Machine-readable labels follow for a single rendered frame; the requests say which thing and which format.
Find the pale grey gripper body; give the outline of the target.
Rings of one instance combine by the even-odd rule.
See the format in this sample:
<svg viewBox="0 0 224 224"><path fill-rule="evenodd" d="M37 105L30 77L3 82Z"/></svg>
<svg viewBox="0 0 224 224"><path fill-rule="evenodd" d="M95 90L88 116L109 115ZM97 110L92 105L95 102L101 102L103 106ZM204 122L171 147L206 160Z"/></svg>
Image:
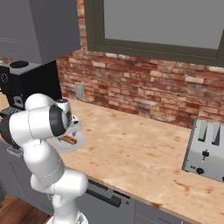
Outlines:
<svg viewBox="0 0 224 224"><path fill-rule="evenodd" d="M81 121L75 115L72 116L72 122L71 122L71 124L72 124L72 127L75 128L76 130L81 130L82 129Z"/></svg>

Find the hot dog in bun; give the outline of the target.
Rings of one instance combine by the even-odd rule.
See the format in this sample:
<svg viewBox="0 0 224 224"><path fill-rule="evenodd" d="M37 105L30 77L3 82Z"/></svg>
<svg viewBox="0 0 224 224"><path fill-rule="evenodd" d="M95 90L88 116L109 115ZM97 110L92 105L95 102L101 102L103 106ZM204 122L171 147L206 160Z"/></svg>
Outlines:
<svg viewBox="0 0 224 224"><path fill-rule="evenodd" d="M77 144L77 140L72 136L64 135L62 137L62 140L69 144Z"/></svg>

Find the pale grey round plate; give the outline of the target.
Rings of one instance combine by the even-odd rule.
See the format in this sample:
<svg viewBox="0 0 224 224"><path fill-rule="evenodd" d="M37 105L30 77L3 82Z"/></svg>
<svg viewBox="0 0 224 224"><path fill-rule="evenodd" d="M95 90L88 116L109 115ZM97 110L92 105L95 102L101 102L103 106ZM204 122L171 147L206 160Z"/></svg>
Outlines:
<svg viewBox="0 0 224 224"><path fill-rule="evenodd" d="M77 144L70 144L62 140L64 135L74 137L77 140ZM47 140L58 152L72 152L78 150L85 142L85 135L81 130L76 130L72 127L72 124L67 128L66 132L58 137L52 137Z"/></svg>

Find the black coffee machine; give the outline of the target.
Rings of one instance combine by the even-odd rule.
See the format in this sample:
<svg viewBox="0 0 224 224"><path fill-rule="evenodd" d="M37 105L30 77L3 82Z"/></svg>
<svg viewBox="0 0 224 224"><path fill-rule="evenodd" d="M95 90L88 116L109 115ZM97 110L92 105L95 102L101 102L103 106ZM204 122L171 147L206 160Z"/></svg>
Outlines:
<svg viewBox="0 0 224 224"><path fill-rule="evenodd" d="M61 98L56 61L44 65L16 60L0 65L0 92L6 95L9 107L0 110L6 117L25 109L26 99L33 94L48 95L55 101Z"/></svg>

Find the grey base cupboard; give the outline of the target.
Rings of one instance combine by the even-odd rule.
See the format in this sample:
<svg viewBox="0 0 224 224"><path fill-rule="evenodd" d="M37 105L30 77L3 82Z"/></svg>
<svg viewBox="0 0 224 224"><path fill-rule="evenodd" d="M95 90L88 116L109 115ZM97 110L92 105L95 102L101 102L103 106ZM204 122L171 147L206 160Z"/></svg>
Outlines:
<svg viewBox="0 0 224 224"><path fill-rule="evenodd" d="M32 189L31 175L25 164L23 152L10 149L10 146L0 139L0 183L4 190L46 214L53 215L53 205L48 196Z"/></svg>

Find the grey drawer front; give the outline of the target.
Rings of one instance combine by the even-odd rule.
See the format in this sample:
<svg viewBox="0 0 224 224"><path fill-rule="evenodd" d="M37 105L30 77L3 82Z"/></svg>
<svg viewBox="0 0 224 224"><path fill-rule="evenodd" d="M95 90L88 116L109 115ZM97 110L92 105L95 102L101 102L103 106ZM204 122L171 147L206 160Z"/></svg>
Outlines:
<svg viewBox="0 0 224 224"><path fill-rule="evenodd" d="M87 189L107 198L116 196L122 200L122 204L115 207L85 192L77 199L77 204L86 215L89 224L134 224L136 201L130 196L114 191L91 179L88 181Z"/></svg>

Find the grey base cupboard door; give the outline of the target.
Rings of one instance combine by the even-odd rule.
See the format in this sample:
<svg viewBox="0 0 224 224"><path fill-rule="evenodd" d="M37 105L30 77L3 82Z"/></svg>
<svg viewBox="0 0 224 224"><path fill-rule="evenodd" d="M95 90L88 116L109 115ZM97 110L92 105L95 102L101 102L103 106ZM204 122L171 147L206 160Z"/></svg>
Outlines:
<svg viewBox="0 0 224 224"><path fill-rule="evenodd" d="M189 222L177 218L173 215L156 209L153 206L136 202L134 224L190 224Z"/></svg>

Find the dark framed window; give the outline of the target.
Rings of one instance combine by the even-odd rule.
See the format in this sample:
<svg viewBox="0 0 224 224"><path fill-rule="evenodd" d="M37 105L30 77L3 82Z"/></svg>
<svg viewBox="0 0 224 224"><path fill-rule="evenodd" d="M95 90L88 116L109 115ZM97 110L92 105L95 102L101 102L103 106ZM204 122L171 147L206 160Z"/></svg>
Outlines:
<svg viewBox="0 0 224 224"><path fill-rule="evenodd" d="M84 0L87 48L224 67L224 0Z"/></svg>

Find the silver toaster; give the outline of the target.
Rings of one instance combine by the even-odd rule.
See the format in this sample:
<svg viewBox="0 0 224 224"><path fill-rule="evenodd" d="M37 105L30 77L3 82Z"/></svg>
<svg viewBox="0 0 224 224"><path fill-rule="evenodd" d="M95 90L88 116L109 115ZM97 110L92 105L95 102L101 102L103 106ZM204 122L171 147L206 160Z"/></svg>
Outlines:
<svg viewBox="0 0 224 224"><path fill-rule="evenodd" d="M224 183L224 123L194 120L182 170Z"/></svg>

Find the grey wall socket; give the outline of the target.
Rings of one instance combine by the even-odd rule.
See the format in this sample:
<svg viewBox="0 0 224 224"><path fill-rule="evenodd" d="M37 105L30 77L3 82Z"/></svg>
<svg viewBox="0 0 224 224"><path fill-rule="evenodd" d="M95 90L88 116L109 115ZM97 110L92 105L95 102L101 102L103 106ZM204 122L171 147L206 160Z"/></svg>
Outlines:
<svg viewBox="0 0 224 224"><path fill-rule="evenodd" d="M75 82L75 95L79 99L83 99L85 97L84 85L82 83Z"/></svg>

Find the grey wall cupboard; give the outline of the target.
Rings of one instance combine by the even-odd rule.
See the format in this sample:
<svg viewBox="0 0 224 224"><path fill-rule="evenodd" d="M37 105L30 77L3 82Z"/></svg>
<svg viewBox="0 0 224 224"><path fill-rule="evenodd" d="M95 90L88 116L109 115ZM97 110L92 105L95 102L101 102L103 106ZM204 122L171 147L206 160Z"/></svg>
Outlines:
<svg viewBox="0 0 224 224"><path fill-rule="evenodd" d="M76 0L0 0L0 57L46 64L80 48Z"/></svg>

